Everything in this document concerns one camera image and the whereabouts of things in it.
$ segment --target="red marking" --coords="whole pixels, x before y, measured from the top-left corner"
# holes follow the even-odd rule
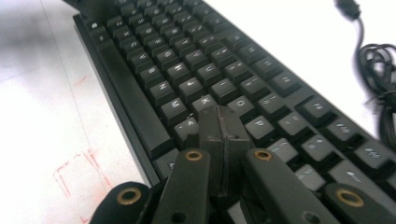
[[[78,82],[75,83],[75,86],[79,86],[81,83],[83,83],[86,79],[88,78],[88,76],[83,77],[82,79],[80,79]]]
[[[83,218],[83,217],[79,217],[79,219],[81,220],[81,222],[83,224],[88,223],[90,221],[90,218]]]

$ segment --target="key label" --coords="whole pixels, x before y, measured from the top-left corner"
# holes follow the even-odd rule
[[[346,174],[349,175],[350,177],[352,177],[352,179],[353,179],[355,182],[357,182],[357,183],[362,183],[362,182],[358,179],[358,177],[355,175],[355,173],[350,172],[350,171],[346,171]]]

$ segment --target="keyboard key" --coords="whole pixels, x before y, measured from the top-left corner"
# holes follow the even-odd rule
[[[171,102],[161,106],[161,114],[164,123],[168,127],[172,127],[180,123],[190,114],[180,98],[176,98]]]
[[[191,37],[192,41],[197,42],[210,35],[210,32],[203,25],[195,24],[187,30],[187,34]]]
[[[165,81],[165,78],[163,77],[163,75],[160,73],[160,70],[155,65],[139,73],[137,78],[144,90],[148,90],[154,85]]]
[[[206,94],[204,87],[196,77],[193,77],[178,86],[180,97],[188,105]]]
[[[264,143],[276,135],[274,126],[263,116],[258,116],[245,125],[245,128],[258,147],[262,147]]]
[[[322,135],[315,134],[301,145],[303,151],[308,155],[309,160],[317,165],[333,155],[336,148]]]
[[[309,164],[304,165],[295,172],[303,184],[313,190],[318,191],[326,184],[326,181],[318,174],[318,172]]]
[[[217,105],[217,103],[211,95],[205,95],[205,96],[201,97],[200,99],[194,101],[191,105],[192,105],[192,111],[194,113],[194,116],[196,118],[198,118],[199,112],[202,109],[205,109],[205,108],[213,106],[213,105]]]
[[[222,80],[221,71],[213,63],[198,69],[196,74],[204,87],[209,87]]]
[[[220,105],[229,103],[239,95],[238,89],[228,78],[211,86],[209,92]]]
[[[238,84],[241,81],[251,77],[248,67],[241,61],[236,61],[224,68],[224,73],[233,84]]]
[[[246,45],[242,47],[238,51],[239,56],[245,61],[247,64],[252,64],[265,57],[265,52],[254,43]]]
[[[178,151],[174,148],[152,162],[152,165],[161,180],[166,179],[172,173],[177,155]]]
[[[289,111],[283,99],[274,93],[270,93],[258,102],[260,111],[269,120],[280,117],[285,112]]]
[[[149,95],[151,102],[156,106],[161,106],[167,102],[175,99],[175,94],[168,81],[163,81],[149,89]]]
[[[191,78],[190,70],[184,63],[178,63],[175,66],[166,70],[166,78],[172,84],[172,86],[178,86],[182,82],[187,81]]]
[[[168,68],[179,62],[180,60],[172,49],[168,49],[162,53],[159,53],[155,57],[155,63],[162,71],[166,71]]]
[[[393,215],[396,214],[396,203],[350,161],[343,160],[338,163],[329,171],[329,176],[337,183],[363,190]]]
[[[153,65],[152,60],[146,52],[137,54],[129,61],[129,63],[135,74],[138,74]]]
[[[292,139],[301,137],[309,132],[308,124],[297,113],[290,113],[277,122],[282,131]]]
[[[358,127],[346,118],[339,118],[329,124],[326,133],[330,141],[340,144],[339,149],[353,145],[359,140]]]
[[[270,83],[277,93],[283,97],[294,93],[301,87],[297,77],[289,72],[284,72],[277,75],[271,80]]]
[[[273,143],[267,150],[274,152],[283,162],[289,162],[298,155],[297,150],[285,138]]]
[[[315,126],[319,126],[334,117],[329,103],[317,96],[304,102],[299,108],[303,116]]]
[[[209,64],[209,60],[204,53],[198,49],[184,57],[184,63],[190,68],[191,71],[196,71],[199,68]]]
[[[174,131],[177,135],[177,143],[180,147],[185,148],[187,135],[198,133],[198,122],[195,118],[184,120],[175,126]]]
[[[254,105],[248,100],[246,96],[240,96],[227,104],[233,112],[235,112],[242,122],[251,118],[256,114]]]
[[[196,50],[194,43],[189,38],[183,38],[178,40],[174,46],[173,50],[177,53],[179,57],[184,57],[189,53]]]
[[[241,92],[252,102],[269,92],[268,89],[265,88],[265,83],[257,76],[246,79],[239,87]]]
[[[221,48],[213,51],[210,54],[210,58],[220,69],[236,61],[233,53],[227,48]]]
[[[246,38],[246,36],[242,33],[236,32],[232,35],[227,36],[224,39],[224,42],[230,50],[236,51],[250,43],[250,40]]]
[[[264,80],[268,80],[271,77],[274,77],[280,73],[282,73],[282,68],[280,68],[279,64],[269,57],[265,57],[258,62],[254,63],[251,66],[257,74],[262,77]]]
[[[210,54],[213,51],[222,48],[222,45],[213,35],[200,39],[198,41],[198,46],[205,54]]]
[[[353,152],[353,159],[368,175],[384,174],[395,164],[389,150],[377,142],[367,142]]]

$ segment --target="screw hole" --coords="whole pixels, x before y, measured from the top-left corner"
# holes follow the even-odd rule
[[[174,213],[172,215],[172,222],[174,223],[184,223],[186,221],[186,215],[184,213]]]
[[[304,213],[304,220],[308,222],[309,224],[319,224],[320,223],[320,218],[311,212],[305,212]]]
[[[254,152],[254,156],[262,161],[269,161],[272,159],[272,155],[270,152],[264,150],[257,150]]]
[[[189,161],[198,161],[202,158],[202,153],[199,151],[190,151],[186,154],[186,158]]]

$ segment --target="black key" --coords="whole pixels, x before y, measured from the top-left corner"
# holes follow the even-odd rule
[[[204,53],[198,49],[184,57],[184,63],[190,68],[190,70],[196,71],[199,68],[209,64],[209,60],[206,58]]]
[[[152,162],[152,165],[154,166],[154,169],[161,180],[166,179],[171,174],[175,166],[177,155],[178,151],[174,148]]]
[[[154,158],[164,153],[173,145],[172,140],[119,51],[110,45],[98,54],[147,155]],[[149,162],[145,155],[138,156],[141,162]]]
[[[209,92],[219,105],[225,105],[239,95],[238,89],[228,78],[211,86]]]
[[[162,37],[158,37],[148,42],[147,49],[151,57],[155,57],[157,54],[169,49],[169,46],[165,43]]]
[[[283,99],[274,93],[271,93],[260,99],[258,105],[260,111],[269,120],[275,119],[276,117],[279,117],[288,111],[288,108],[283,103]]]
[[[261,147],[265,142],[275,136],[276,132],[274,126],[263,116],[258,116],[256,119],[245,125],[247,132],[252,136],[256,146]]]
[[[174,131],[177,136],[177,143],[180,147],[185,148],[187,135],[198,133],[198,122],[195,118],[184,120],[175,126]]]
[[[269,57],[265,57],[258,62],[251,65],[251,67],[257,72],[257,74],[264,80],[274,77],[282,73],[282,68]]]
[[[318,191],[326,184],[326,181],[309,164],[301,167],[298,171],[295,172],[295,174],[297,178],[299,178],[307,188],[313,191]]]
[[[368,175],[384,174],[394,165],[390,151],[375,141],[370,141],[353,152],[356,164]]]
[[[155,85],[149,89],[151,102],[158,107],[164,105],[175,99],[176,94],[172,87],[169,85],[169,82],[164,81],[158,85]]]
[[[147,7],[155,6],[155,1],[153,0],[137,0],[136,6],[141,10],[144,10]]]
[[[180,123],[189,116],[190,112],[181,102],[180,98],[176,98],[169,103],[161,106],[161,114],[164,123],[168,127],[172,127]]]
[[[210,58],[220,69],[236,61],[233,53],[227,48],[221,48],[213,51],[210,54]]]
[[[234,111],[242,122],[251,118],[256,114],[254,105],[248,100],[246,96],[240,96],[227,104],[228,107]]]
[[[153,6],[153,7],[147,7],[145,9],[144,15],[153,18],[161,15],[162,13],[163,11],[160,8],[157,8],[157,6]]]
[[[165,74],[172,86],[178,86],[180,83],[191,78],[191,73],[184,63],[178,63],[169,68]]]
[[[188,105],[205,95],[205,89],[196,77],[193,77],[178,86],[180,97]]]
[[[125,21],[122,19],[121,16],[117,16],[107,21],[106,26],[108,31],[113,34],[113,32],[122,26],[125,26]]]
[[[130,60],[130,65],[132,68],[132,71],[135,74],[138,74],[142,72],[145,69],[150,68],[153,65],[152,60],[150,59],[149,55],[144,52],[137,54]]]
[[[156,18],[156,20],[153,23],[161,35],[165,33],[166,30],[170,29],[171,27],[174,27],[174,24],[172,23],[172,19],[170,19],[169,17]]]
[[[91,40],[95,46],[99,46],[107,41],[111,40],[110,35],[107,32],[102,32],[91,36]]]
[[[334,116],[332,107],[323,98],[314,97],[304,102],[300,107],[303,116],[315,126],[330,120]]]
[[[201,81],[204,87],[209,87],[223,79],[221,71],[213,63],[198,69],[196,73],[196,77]]]
[[[264,50],[254,43],[242,47],[238,54],[247,64],[255,63],[266,55]]]
[[[240,32],[229,35],[224,39],[224,43],[228,46],[228,48],[232,51],[236,51],[241,49],[250,43],[250,40]]]
[[[187,34],[191,37],[193,42],[197,42],[198,40],[210,35],[210,32],[203,25],[196,24],[187,30]]]
[[[211,7],[209,7],[206,4],[201,4],[200,6],[195,7],[192,13],[195,14],[201,20],[203,17],[211,14],[212,12],[213,9]]]
[[[290,72],[284,72],[277,75],[271,80],[271,84],[277,93],[283,97],[286,97],[301,88],[297,77]]]
[[[239,87],[250,101],[255,101],[269,92],[268,89],[265,88],[265,83],[257,76],[250,77],[241,82]]]
[[[213,106],[213,105],[217,105],[217,103],[211,95],[205,95],[202,98],[194,101],[191,105],[192,105],[192,111],[194,113],[194,116],[196,118],[198,118],[199,112],[202,109],[205,109],[205,108]]]
[[[137,36],[143,45],[147,45],[151,40],[155,40],[160,37],[160,35],[155,31],[155,28],[152,26],[145,27],[143,29],[139,29],[137,31]]]
[[[299,114],[290,113],[285,118],[277,122],[282,128],[282,131],[290,138],[298,138],[309,132],[308,124],[303,120]]]
[[[179,59],[175,52],[172,49],[169,49],[157,54],[155,57],[155,63],[161,70],[166,71],[168,68],[179,63]]]
[[[338,163],[329,171],[329,176],[337,183],[363,190],[396,216],[396,203],[350,161]]]
[[[228,23],[226,20],[224,20],[221,17],[216,17],[216,18],[206,21],[205,25],[209,28],[209,30],[212,33],[215,34],[215,33],[218,33],[220,31],[227,29],[230,26],[230,23]]]
[[[127,26],[122,26],[120,29],[113,32],[113,37],[116,38],[118,43],[132,36],[132,31]]]
[[[184,16],[178,17],[176,24],[180,26],[182,30],[186,31],[192,26],[197,25],[198,20],[196,20],[192,15],[186,14]]]
[[[165,78],[160,73],[160,70],[157,68],[157,66],[152,66],[149,69],[144,70],[143,72],[139,73],[137,78],[144,90],[148,90],[154,85],[165,81]]]
[[[233,84],[238,84],[241,81],[251,77],[248,67],[241,61],[232,63],[224,68],[225,75],[231,80]]]
[[[283,162],[289,162],[298,156],[297,150],[285,138],[273,143],[267,149],[279,156]]]
[[[358,127],[346,118],[340,118],[333,121],[326,128],[328,138],[334,143],[339,144],[339,149],[343,149],[348,145],[352,145],[360,136],[358,135]]]
[[[178,40],[181,40],[185,37],[183,34],[183,31],[181,31],[180,28],[178,28],[178,27],[166,30],[163,33],[163,36],[165,37],[166,41],[168,41],[170,46],[172,46]]]
[[[213,35],[200,39],[198,45],[205,54],[210,54],[213,51],[222,48],[222,45]]]
[[[313,162],[318,162],[317,165],[324,164],[326,158],[329,158],[336,148],[322,135],[316,134],[308,141],[301,145],[303,151],[309,156]]]
[[[196,50],[194,43],[189,38],[183,38],[178,40],[174,46],[173,50],[177,53],[179,57],[184,57],[187,54]]]
[[[140,42],[134,36],[120,42],[120,47],[122,48],[122,51],[125,55],[128,55],[128,53],[130,52],[133,53],[129,55],[129,57],[127,58],[128,60],[132,59],[133,56],[135,56],[136,54],[143,53],[144,51],[142,46],[140,45]]]

